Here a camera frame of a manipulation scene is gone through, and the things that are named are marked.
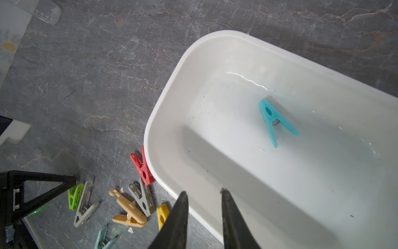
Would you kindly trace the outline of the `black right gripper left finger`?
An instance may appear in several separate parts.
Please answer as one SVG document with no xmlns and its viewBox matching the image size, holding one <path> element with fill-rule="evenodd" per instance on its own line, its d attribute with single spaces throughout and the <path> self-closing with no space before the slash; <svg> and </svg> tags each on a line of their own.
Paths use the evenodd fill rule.
<svg viewBox="0 0 398 249">
<path fill-rule="evenodd" d="M 187 245 L 188 217 L 189 200 L 187 192 L 183 191 L 180 193 L 170 215 L 149 246 L 149 249 L 185 249 Z"/>
</svg>

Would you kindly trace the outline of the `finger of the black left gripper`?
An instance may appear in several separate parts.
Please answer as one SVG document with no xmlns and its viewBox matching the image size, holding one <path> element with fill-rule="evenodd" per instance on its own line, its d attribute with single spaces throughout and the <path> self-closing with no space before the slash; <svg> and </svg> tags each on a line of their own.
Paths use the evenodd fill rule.
<svg viewBox="0 0 398 249">
<path fill-rule="evenodd" d="M 59 186 L 25 202 L 26 181 L 58 182 Z M 42 205 L 69 190 L 76 184 L 74 176 L 26 171 L 1 173 L 1 228 L 4 229 L 39 209 Z"/>
</svg>

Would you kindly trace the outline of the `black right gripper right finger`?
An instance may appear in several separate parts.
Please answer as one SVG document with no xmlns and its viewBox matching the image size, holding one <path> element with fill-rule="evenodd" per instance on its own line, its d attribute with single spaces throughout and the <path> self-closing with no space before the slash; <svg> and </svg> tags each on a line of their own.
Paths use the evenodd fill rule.
<svg viewBox="0 0 398 249">
<path fill-rule="evenodd" d="M 260 249 L 231 193 L 225 188 L 220 193 L 225 249 Z"/>
</svg>

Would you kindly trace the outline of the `lime green clothespin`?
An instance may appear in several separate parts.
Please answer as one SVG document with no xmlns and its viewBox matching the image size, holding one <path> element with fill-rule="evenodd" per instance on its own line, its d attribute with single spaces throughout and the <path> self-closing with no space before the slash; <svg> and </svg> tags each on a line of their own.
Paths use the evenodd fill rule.
<svg viewBox="0 0 398 249">
<path fill-rule="evenodd" d="M 67 191 L 68 206 L 69 206 L 70 210 L 75 211 L 77 209 L 80 199 L 81 199 L 81 196 L 82 196 L 83 189 L 84 189 L 84 184 L 81 183 L 77 186 L 70 188 Z"/>
</svg>

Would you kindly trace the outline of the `red clothespin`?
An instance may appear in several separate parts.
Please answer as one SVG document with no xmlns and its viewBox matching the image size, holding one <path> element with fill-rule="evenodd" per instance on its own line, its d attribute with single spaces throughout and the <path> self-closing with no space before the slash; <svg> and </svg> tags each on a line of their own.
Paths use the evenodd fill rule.
<svg viewBox="0 0 398 249">
<path fill-rule="evenodd" d="M 140 159 L 139 156 L 135 153 L 130 154 L 130 159 L 136 170 L 138 171 L 139 175 L 141 176 L 144 184 L 146 186 L 150 186 L 151 184 L 153 184 L 155 182 L 155 179 L 148 168 L 144 147 L 142 146 L 142 159 Z"/>
</svg>

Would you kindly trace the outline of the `turquoise clothespin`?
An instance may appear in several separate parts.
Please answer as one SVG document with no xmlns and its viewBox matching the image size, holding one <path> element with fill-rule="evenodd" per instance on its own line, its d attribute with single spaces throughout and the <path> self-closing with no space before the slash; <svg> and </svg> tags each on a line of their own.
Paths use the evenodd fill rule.
<svg viewBox="0 0 398 249">
<path fill-rule="evenodd" d="M 259 102 L 260 113 L 263 117 L 267 127 L 271 143 L 274 148 L 278 147 L 277 138 L 275 134 L 274 124 L 282 124 L 288 131 L 295 136 L 300 136 L 299 131 L 283 116 L 281 115 L 266 99 Z"/>
</svg>

